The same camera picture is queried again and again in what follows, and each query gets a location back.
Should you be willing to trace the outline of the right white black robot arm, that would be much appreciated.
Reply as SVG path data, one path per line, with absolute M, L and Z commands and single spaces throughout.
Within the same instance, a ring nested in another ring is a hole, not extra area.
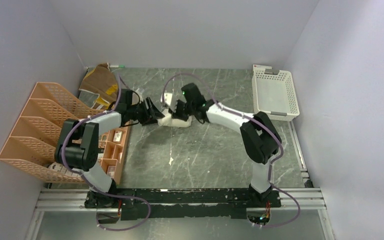
M 252 160 L 252 179 L 249 185 L 250 202 L 262 207 L 273 190 L 270 183 L 272 161 L 281 150 L 282 140 L 269 116 L 245 113 L 227 107 L 214 99 L 205 99 L 194 83 L 181 88 L 184 101 L 164 93 L 161 100 L 169 108 L 172 117 L 186 121 L 194 116 L 200 123 L 217 124 L 241 135 L 248 157 Z

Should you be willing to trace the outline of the brown yellow cloth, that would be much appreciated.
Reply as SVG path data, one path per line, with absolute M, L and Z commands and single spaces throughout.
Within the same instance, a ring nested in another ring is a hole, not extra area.
M 86 73 L 79 90 L 97 95 L 93 100 L 92 108 L 105 110 L 118 97 L 118 82 L 115 75 L 111 72 L 109 63 L 101 63 Z

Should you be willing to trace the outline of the white towel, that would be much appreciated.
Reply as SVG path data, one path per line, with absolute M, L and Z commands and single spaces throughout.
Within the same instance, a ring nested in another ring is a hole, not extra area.
M 189 116 L 187 120 L 173 118 L 172 113 L 169 109 L 162 111 L 163 117 L 157 119 L 157 124 L 161 127 L 173 127 L 173 128 L 188 128 L 191 126 L 192 117 Z

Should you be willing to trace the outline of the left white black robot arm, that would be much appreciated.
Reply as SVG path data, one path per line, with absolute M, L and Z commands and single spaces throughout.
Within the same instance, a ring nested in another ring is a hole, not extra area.
M 115 180 L 105 173 L 98 162 L 99 137 L 128 126 L 130 121 L 145 126 L 156 124 L 163 117 L 164 114 L 149 97 L 143 99 L 133 90 L 122 89 L 107 110 L 63 122 L 54 158 L 89 185 L 85 208 L 112 208 L 121 201 Z

